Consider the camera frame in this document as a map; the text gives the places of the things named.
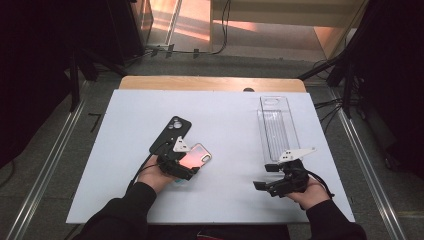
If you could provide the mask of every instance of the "black sleeve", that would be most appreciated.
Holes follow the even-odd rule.
[[[147,213],[155,199],[149,185],[136,183],[123,198],[110,200],[93,215],[74,239],[144,239]]]
[[[311,239],[367,239],[364,229],[349,222],[332,200],[313,206],[306,215],[311,224]]]

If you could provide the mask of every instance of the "black curtain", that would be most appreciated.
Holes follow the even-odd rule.
[[[68,50],[45,1],[0,3],[0,168],[17,157],[70,92]]]
[[[424,178],[424,4],[371,0],[367,11],[375,16],[350,58],[360,93],[395,137],[388,157]]]

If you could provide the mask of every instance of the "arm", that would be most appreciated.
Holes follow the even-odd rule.
[[[304,193],[290,193],[287,197],[306,210],[311,239],[367,239],[363,228],[347,220],[318,181],[310,178]]]
[[[156,159],[150,158],[125,196],[110,200],[74,239],[144,239],[150,207],[157,194],[174,180],[155,165]]]

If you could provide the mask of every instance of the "cable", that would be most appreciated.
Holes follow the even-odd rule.
[[[153,152],[155,153],[159,148],[161,148],[163,145],[168,145],[169,144],[169,142],[168,141],[166,141],[166,142],[164,142],[164,143],[162,143],[161,145],[159,145]],[[146,169],[146,168],[149,168],[149,167],[153,167],[153,166],[155,166],[155,165],[151,165],[151,166],[148,166],[148,167],[146,167],[146,168],[144,168],[144,166],[146,165],[146,163],[147,163],[147,161],[149,161],[149,159],[151,158],[153,156],[153,153],[150,153],[149,154],[149,156],[147,156],[147,158],[144,160],[144,162],[141,164],[141,166],[140,166],[140,168],[137,170],[137,172],[135,173],[135,175],[134,175],[134,177],[133,177],[133,179],[131,179],[131,181],[130,181],[130,183],[128,184],[128,187],[127,187],[127,191],[126,192],[128,192],[128,190],[130,190],[130,188],[132,187],[132,185],[134,185],[134,182],[135,182],[135,180],[137,179],[137,177],[138,177],[138,175],[144,170],[144,169]]]
[[[329,113],[327,113],[323,118],[321,118],[320,120],[319,120],[319,122],[320,123],[322,123],[327,117],[329,117],[332,113],[334,113],[334,111],[336,111],[336,109],[338,108],[338,107],[341,107],[341,105],[340,104],[338,104],[335,108],[333,108],[333,110],[331,110]]]
[[[316,179],[319,183],[321,183],[321,184],[324,186],[325,191],[327,192],[328,197],[330,197],[330,199],[332,199],[332,198],[334,197],[334,194],[333,194],[333,193],[331,193],[331,191],[330,191],[330,189],[328,188],[327,183],[325,183],[324,179],[322,179],[320,176],[318,176],[317,174],[315,174],[315,173],[313,173],[313,172],[311,172],[311,171],[309,171],[309,170],[306,170],[306,172],[307,172],[309,175],[312,175],[312,177],[314,177],[314,178],[315,178],[315,179]]]
[[[319,60],[319,61],[317,61],[317,62],[315,62],[314,63],[314,65],[312,66],[312,69],[314,69],[315,68],[315,66],[318,64],[318,63],[320,63],[320,62],[324,62],[325,61],[325,63],[327,63],[327,59],[322,59],[322,60]],[[315,76],[317,76],[317,77],[319,77],[320,79],[322,79],[322,80],[327,80],[327,78],[326,77],[321,77],[320,75],[318,75],[318,73],[317,74],[315,74]]]
[[[224,34],[224,40],[223,44],[221,46],[221,49],[216,52],[188,52],[188,51],[169,51],[169,50],[162,50],[159,48],[149,48],[153,51],[158,52],[165,52],[165,53],[183,53],[183,54],[206,54],[206,55],[216,55],[224,51],[224,49],[227,47],[227,40],[228,40],[228,21],[230,19],[230,11],[231,11],[231,0],[227,0],[224,6],[224,10],[222,11],[222,17],[221,17],[221,26],[222,26],[222,32]]]
[[[147,167],[145,167],[145,168],[143,168],[138,174],[140,175],[140,173],[142,173],[144,170],[146,170],[146,169],[148,169],[148,168],[151,168],[151,167],[154,167],[154,166],[159,166],[159,164],[158,163],[156,163],[156,164],[153,164],[153,165],[150,165],[150,166],[147,166]]]
[[[339,105],[339,106],[337,106],[337,107],[335,107],[335,108],[333,109],[333,111],[332,111],[332,112],[333,112],[333,115],[331,116],[330,120],[328,120],[327,125],[325,126],[325,129],[324,129],[324,135],[327,133],[327,129],[328,129],[328,126],[330,125],[330,122],[333,120],[334,116],[336,116],[337,112],[338,112],[341,108],[342,108],[342,106],[341,106],[341,105]]]
[[[327,102],[320,102],[320,103],[315,103],[314,107],[315,109],[320,109],[329,105],[333,105],[334,103],[342,103],[342,99],[341,98],[336,98],[333,99],[331,101],[327,101]]]
[[[10,171],[9,176],[7,176],[7,178],[2,183],[0,183],[0,188],[4,187],[15,174],[15,162],[12,160],[10,164],[12,165],[12,170]]]
[[[125,66],[125,68],[124,69],[128,69],[129,67],[131,67],[134,63],[136,63],[137,62],[137,60],[139,60],[139,59],[141,59],[141,58],[143,58],[143,57],[145,57],[145,56],[148,56],[148,55],[150,55],[150,54],[152,54],[153,53],[153,51],[147,51],[147,52],[145,52],[143,55],[141,55],[141,56],[137,56],[137,57],[134,57],[134,58],[131,58],[131,59],[128,59],[128,60],[126,60],[125,61],[125,63],[128,63],[128,62],[130,62],[127,66]],[[98,69],[97,70],[98,72],[110,72],[111,70],[110,69]]]

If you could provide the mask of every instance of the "hand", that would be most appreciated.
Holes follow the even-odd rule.
[[[143,182],[152,187],[156,193],[159,193],[168,183],[176,178],[163,173],[157,166],[158,156],[153,155],[138,175],[137,182]]]
[[[313,178],[309,178],[308,187],[306,188],[305,192],[289,193],[286,195],[286,197],[291,198],[295,202],[299,203],[300,206],[302,206],[305,210],[308,210],[320,202],[330,199],[321,183]]]

